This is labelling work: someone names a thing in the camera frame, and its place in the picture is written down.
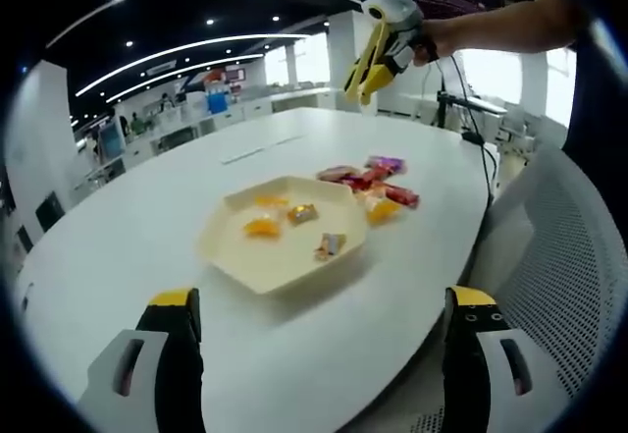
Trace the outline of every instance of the office desk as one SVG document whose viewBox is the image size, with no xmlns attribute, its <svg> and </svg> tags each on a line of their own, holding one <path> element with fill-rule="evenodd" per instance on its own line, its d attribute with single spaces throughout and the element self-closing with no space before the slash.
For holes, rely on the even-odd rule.
<svg viewBox="0 0 628 433">
<path fill-rule="evenodd" d="M 391 182 L 417 191 L 421 203 L 370 231 L 359 257 L 333 273 L 265 298 L 195 255 L 225 194 L 278 176 L 361 166 L 370 154 L 405 158 L 407 173 Z M 486 204 L 481 150 L 458 134 L 294 109 L 187 143 L 93 194 L 28 255 L 16 296 L 34 282 L 26 332 L 74 402 L 91 361 L 135 326 L 155 294 L 196 286 L 207 431 L 333 432 L 421 346 L 445 288 L 462 273 Z"/>
</svg>

